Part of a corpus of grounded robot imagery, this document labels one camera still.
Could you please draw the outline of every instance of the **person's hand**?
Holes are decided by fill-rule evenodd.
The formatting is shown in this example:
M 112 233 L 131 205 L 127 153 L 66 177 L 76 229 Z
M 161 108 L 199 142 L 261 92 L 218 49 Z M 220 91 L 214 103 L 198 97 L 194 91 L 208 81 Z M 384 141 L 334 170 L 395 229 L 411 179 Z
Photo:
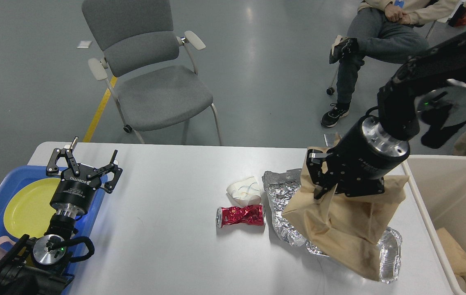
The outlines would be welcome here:
M 399 19 L 397 23 L 401 25 L 409 25 L 409 23 L 411 23 L 411 17 L 409 17 L 409 14 L 402 12 L 402 18 Z
M 402 19 L 402 8 L 395 6 L 391 3 L 386 5 L 386 8 L 384 8 L 384 13 L 386 15 L 386 18 L 390 22 L 397 22 L 399 19 Z

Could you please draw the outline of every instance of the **chair wheel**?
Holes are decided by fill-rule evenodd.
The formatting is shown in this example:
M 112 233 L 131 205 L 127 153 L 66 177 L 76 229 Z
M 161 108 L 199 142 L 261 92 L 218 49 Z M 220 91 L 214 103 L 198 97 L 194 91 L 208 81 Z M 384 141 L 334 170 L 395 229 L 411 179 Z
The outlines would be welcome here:
M 133 128 L 131 128 L 130 125 L 125 125 L 124 126 L 124 131 L 126 131 L 127 133 L 131 133 L 133 131 Z

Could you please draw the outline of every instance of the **white bin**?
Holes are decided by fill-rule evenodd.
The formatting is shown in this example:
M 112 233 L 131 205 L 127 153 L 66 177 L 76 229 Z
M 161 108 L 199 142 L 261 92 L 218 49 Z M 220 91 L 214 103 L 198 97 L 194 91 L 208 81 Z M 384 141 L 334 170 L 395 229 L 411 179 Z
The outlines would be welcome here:
M 411 155 L 403 166 L 413 175 L 413 195 L 450 286 L 455 294 L 465 295 L 435 229 L 445 227 L 466 252 L 466 157 Z

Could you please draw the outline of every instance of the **chair backrest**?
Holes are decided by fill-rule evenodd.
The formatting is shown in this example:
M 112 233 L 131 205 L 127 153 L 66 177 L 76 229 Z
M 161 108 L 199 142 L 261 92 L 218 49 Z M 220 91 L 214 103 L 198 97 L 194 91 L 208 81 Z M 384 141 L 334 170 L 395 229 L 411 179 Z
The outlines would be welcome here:
M 115 77 L 179 56 L 169 0 L 84 0 L 82 13 Z

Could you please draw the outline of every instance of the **brown paper bag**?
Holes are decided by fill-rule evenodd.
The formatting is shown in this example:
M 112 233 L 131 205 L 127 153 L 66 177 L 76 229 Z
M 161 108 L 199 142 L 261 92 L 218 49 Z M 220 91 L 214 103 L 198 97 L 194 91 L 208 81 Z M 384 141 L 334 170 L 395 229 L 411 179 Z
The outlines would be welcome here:
M 326 148 L 309 147 L 326 152 Z M 405 199 L 407 176 L 385 176 L 385 193 L 346 197 L 335 194 L 336 186 L 320 200 L 313 198 L 306 161 L 302 166 L 301 188 L 284 209 L 285 217 L 308 240 L 333 259 L 359 275 L 380 280 L 377 242 Z
M 457 241 L 450 235 L 450 233 L 444 228 L 437 230 L 437 236 L 441 240 L 442 248 L 446 253 L 446 257 L 450 262 L 453 273 L 458 276 L 466 274 L 466 252 Z

